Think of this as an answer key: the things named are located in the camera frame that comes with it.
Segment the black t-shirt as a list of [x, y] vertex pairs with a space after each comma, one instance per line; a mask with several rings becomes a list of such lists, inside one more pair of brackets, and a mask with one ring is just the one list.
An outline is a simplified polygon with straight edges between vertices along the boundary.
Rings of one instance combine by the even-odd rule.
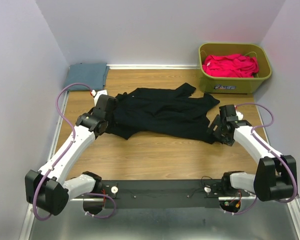
[[128, 140], [139, 132], [154, 132], [213, 144], [207, 112], [220, 101], [208, 93], [192, 97], [195, 91], [184, 83], [176, 89], [137, 88], [118, 94], [106, 133]]

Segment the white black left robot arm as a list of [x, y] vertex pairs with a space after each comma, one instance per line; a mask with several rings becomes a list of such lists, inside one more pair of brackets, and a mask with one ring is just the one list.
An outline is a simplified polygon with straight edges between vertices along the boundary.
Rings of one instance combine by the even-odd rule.
[[71, 134], [54, 156], [39, 170], [30, 170], [25, 175], [26, 201], [34, 209], [40, 208], [57, 216], [69, 200], [80, 195], [105, 197], [102, 178], [95, 173], [85, 171], [78, 177], [66, 179], [88, 146], [106, 132], [118, 100], [101, 94], [95, 96], [94, 104], [77, 118]]

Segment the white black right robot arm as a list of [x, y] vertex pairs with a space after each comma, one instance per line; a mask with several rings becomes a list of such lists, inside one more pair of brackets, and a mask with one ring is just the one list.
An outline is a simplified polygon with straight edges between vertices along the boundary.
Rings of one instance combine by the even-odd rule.
[[223, 174], [220, 191], [231, 196], [237, 190], [254, 194], [260, 201], [289, 203], [298, 195], [297, 163], [293, 156], [283, 155], [271, 147], [243, 118], [236, 105], [219, 107], [207, 133], [219, 143], [240, 144], [257, 163], [255, 174], [230, 171]]

